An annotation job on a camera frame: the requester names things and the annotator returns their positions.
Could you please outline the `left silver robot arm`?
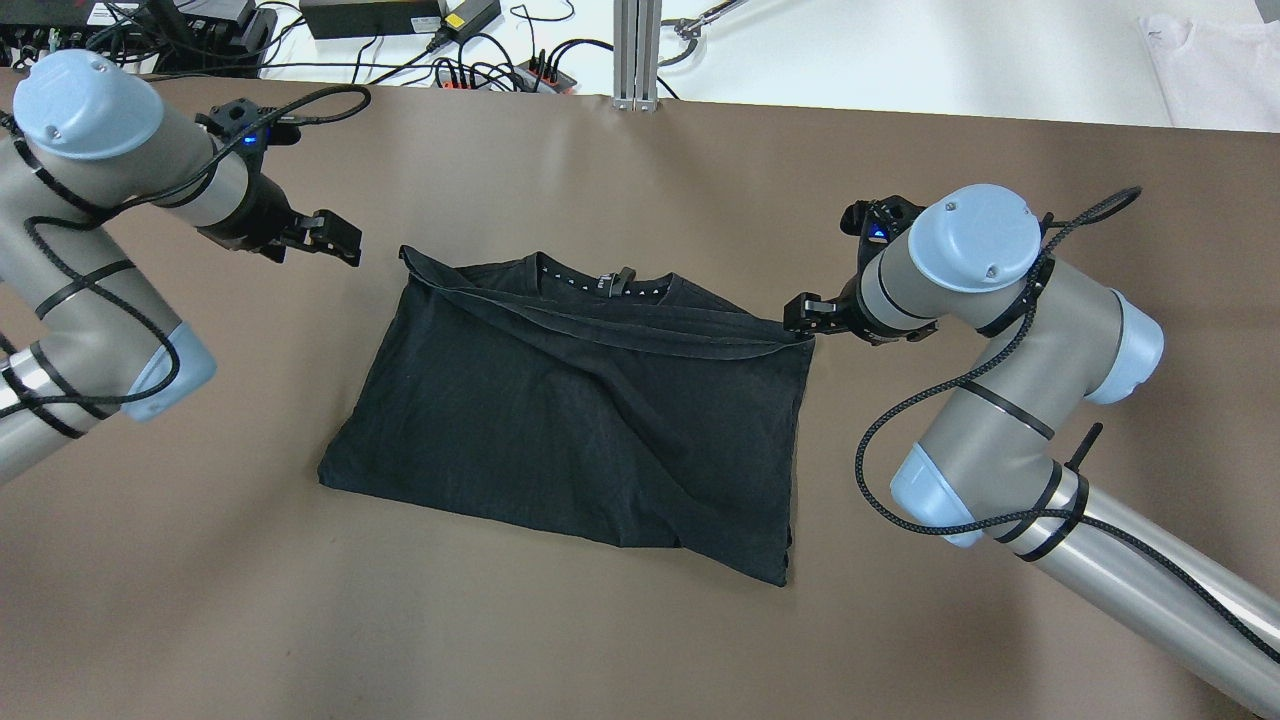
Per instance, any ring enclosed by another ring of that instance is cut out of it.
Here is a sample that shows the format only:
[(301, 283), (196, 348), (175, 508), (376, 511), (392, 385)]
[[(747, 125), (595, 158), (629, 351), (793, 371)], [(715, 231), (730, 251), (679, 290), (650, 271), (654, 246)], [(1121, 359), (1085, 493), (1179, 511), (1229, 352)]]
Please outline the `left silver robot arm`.
[(36, 61), (3, 115), (3, 282), (46, 336), (3, 345), (3, 479), (124, 413), (146, 421), (216, 370), (191, 325), (105, 225), (140, 205), (169, 211), (230, 251), (282, 263), (288, 249), (357, 266), (360, 229), (296, 211), (262, 155), (317, 124), (301, 109), (239, 99), (187, 117), (154, 86), (83, 49)]

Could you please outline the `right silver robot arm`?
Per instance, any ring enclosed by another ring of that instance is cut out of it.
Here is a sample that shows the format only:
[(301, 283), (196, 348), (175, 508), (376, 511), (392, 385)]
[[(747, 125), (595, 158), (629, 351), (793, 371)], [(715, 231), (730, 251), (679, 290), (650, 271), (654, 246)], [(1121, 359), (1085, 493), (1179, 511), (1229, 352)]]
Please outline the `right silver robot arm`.
[(1056, 258), (1069, 234), (1140, 196), (1124, 188), (1068, 222), (998, 184), (927, 205), (860, 200), (840, 222), (858, 270), (800, 293), (788, 331), (918, 342), (955, 318), (987, 338), (974, 366), (893, 405), (855, 451), (855, 482), (886, 520), (957, 547), (992, 539), (1170, 653), (1261, 719), (1275, 719), (1277, 601), (1126, 505), (1048, 446), (1082, 404), (1128, 397), (1165, 336), (1123, 293)]

